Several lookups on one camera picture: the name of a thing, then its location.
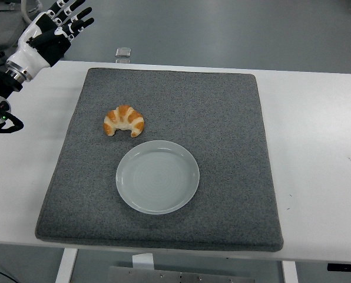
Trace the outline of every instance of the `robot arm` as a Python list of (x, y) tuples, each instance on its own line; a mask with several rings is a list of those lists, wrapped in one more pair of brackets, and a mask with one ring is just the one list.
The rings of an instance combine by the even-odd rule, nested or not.
[[(72, 13), (85, 0), (76, 0), (66, 7), (69, 0), (57, 0), (47, 12), (40, 13), (18, 40), (16, 52), (5, 64), (7, 71), (0, 72), (0, 133), (20, 130), (24, 124), (11, 114), (7, 98), (13, 91), (20, 91), (24, 81), (31, 81), (43, 68), (55, 65), (70, 48), (71, 41), (94, 22), (83, 17), (92, 9), (89, 7), (77, 15)], [(5, 120), (13, 126), (3, 129)]]
[(85, 0), (76, 0), (65, 8), (67, 2), (58, 0), (47, 12), (40, 13), (18, 40), (18, 49), (8, 58), (6, 66), (20, 83), (31, 81), (41, 69), (55, 65), (69, 49), (71, 41), (94, 22), (93, 18), (82, 20), (91, 8), (66, 21)]

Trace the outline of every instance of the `gray mat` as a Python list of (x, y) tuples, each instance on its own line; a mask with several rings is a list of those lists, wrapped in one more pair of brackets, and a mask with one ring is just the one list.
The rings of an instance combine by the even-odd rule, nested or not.
[[(108, 137), (105, 114), (130, 104), (145, 119), (133, 139)], [(192, 200), (147, 215), (119, 196), (115, 173), (134, 146), (169, 140), (200, 169)], [(95, 68), (88, 71), (49, 185), (36, 236), (51, 242), (214, 251), (283, 246), (256, 79), (250, 74)]]

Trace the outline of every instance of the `floor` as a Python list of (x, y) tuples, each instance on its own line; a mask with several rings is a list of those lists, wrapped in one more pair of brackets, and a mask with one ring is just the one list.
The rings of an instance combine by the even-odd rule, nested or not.
[[(48, 8), (54, 0), (41, 2)], [(115, 62), (115, 50), (130, 47), (134, 64), (351, 73), (351, 0), (94, 0), (87, 4), (93, 8), (95, 23), (72, 42), (64, 60)], [(55, 282), (61, 256), (61, 249), (0, 245), (0, 271), (20, 282)], [(91, 270), (90, 276), (101, 266), (127, 262), (129, 257), (82, 251), (72, 281), (86, 282), (80, 279), (88, 278), (83, 275), (86, 270)], [(188, 264), (203, 269), (202, 263), (224, 270), (215, 259), (183, 258), (183, 266), (177, 265), (180, 259), (168, 259), (167, 264), (166, 260), (162, 259), (163, 266)], [(263, 264), (250, 266), (256, 269)], [(327, 263), (296, 266), (300, 282), (351, 282), (350, 273), (327, 272)]]

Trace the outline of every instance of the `metal bracket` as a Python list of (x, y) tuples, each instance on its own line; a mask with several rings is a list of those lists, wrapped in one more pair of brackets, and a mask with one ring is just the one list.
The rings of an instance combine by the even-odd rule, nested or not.
[(254, 283), (252, 278), (111, 266), (108, 283)]

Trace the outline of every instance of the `white table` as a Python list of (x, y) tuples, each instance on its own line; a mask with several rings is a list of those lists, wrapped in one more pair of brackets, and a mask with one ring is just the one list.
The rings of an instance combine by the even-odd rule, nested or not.
[(42, 70), (9, 98), (24, 129), (0, 134), (0, 243), (143, 251), (49, 243), (34, 235), (68, 123), (92, 67), (250, 73), (257, 78), (284, 247), (275, 253), (173, 252), (351, 263), (351, 74), (69, 61)]

